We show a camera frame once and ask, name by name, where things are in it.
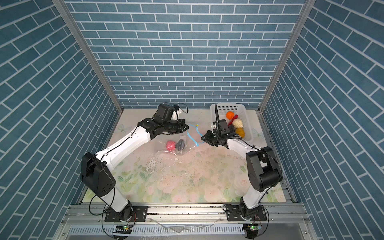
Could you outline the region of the small black food ball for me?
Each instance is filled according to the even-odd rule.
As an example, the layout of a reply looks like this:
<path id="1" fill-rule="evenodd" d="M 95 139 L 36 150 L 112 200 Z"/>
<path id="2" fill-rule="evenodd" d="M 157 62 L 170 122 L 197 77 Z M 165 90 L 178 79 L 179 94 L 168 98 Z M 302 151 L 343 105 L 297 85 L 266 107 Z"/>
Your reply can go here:
<path id="1" fill-rule="evenodd" d="M 186 147 L 186 141 L 184 139 L 180 139 L 177 143 L 176 143 L 176 150 L 179 151 L 179 152 L 182 152 Z"/>

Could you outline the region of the clear zip top bag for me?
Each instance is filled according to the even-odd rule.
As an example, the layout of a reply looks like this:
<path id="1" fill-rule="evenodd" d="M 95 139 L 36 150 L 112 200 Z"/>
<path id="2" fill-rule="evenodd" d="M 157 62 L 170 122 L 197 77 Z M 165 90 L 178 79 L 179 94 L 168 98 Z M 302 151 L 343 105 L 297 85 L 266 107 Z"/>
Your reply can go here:
<path id="1" fill-rule="evenodd" d="M 143 158 L 152 158 L 165 155 L 167 157 L 185 157 L 193 150 L 199 150 L 207 146 L 201 137 L 203 131 L 207 127 L 189 122 L 187 123 L 189 129 L 181 134 L 176 135 L 161 135 L 155 137 L 154 140 L 142 145 L 134 154 Z"/>

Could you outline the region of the pink round food ball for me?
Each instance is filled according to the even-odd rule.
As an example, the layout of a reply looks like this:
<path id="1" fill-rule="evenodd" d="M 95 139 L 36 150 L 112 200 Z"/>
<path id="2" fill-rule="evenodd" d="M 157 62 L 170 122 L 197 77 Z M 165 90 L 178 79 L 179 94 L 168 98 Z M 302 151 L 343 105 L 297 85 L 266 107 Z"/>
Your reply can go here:
<path id="1" fill-rule="evenodd" d="M 166 148 L 167 148 L 167 151 L 170 151 L 170 152 L 174 151 L 176 149 L 176 142 L 167 141 Z"/>

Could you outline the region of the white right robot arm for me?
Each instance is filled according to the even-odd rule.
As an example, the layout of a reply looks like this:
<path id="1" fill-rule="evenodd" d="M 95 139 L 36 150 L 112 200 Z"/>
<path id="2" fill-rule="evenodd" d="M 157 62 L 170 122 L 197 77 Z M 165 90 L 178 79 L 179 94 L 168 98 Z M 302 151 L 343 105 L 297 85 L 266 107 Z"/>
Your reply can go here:
<path id="1" fill-rule="evenodd" d="M 245 157 L 251 186 L 241 198 L 240 206 L 245 210 L 259 207 L 269 189 L 283 178 L 282 168 L 270 147 L 257 147 L 247 143 L 240 135 L 231 131 L 225 120 L 214 121 L 214 129 L 207 131 L 202 140 L 214 147 L 223 146 Z"/>

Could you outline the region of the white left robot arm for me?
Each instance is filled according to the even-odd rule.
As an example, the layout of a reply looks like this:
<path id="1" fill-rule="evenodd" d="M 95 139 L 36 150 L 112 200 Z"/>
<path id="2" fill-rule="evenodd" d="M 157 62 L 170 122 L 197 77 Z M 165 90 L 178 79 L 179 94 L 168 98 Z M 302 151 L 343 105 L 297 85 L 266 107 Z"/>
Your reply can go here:
<path id="1" fill-rule="evenodd" d="M 144 119 L 133 131 L 96 154 L 86 153 L 82 157 L 81 181 L 120 218 L 125 220 L 130 215 L 132 204 L 123 196 L 116 186 L 112 171 L 140 146 L 150 142 L 159 135 L 176 135 L 186 132 L 189 126 L 184 119 L 160 121 Z"/>

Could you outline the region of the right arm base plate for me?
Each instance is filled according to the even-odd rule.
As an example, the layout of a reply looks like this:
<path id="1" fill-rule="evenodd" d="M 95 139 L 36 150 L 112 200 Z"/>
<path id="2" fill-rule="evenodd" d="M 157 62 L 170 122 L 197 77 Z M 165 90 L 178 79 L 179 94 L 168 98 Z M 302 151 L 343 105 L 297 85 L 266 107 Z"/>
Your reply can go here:
<path id="1" fill-rule="evenodd" d="M 254 209 L 248 209 L 245 205 L 232 205 L 224 204 L 222 205 L 222 210 L 227 216 L 229 222 L 239 222 L 239 221 L 266 221 L 267 212 L 264 207 L 258 206 Z"/>

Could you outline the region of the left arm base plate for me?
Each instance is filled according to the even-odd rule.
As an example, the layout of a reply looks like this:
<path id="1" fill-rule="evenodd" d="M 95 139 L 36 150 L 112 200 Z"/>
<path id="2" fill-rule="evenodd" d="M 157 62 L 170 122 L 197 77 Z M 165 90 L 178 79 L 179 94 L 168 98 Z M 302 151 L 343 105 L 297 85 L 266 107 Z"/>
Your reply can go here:
<path id="1" fill-rule="evenodd" d="M 148 206 L 127 206 L 121 212 L 108 207 L 104 221 L 107 223 L 145 222 Z"/>

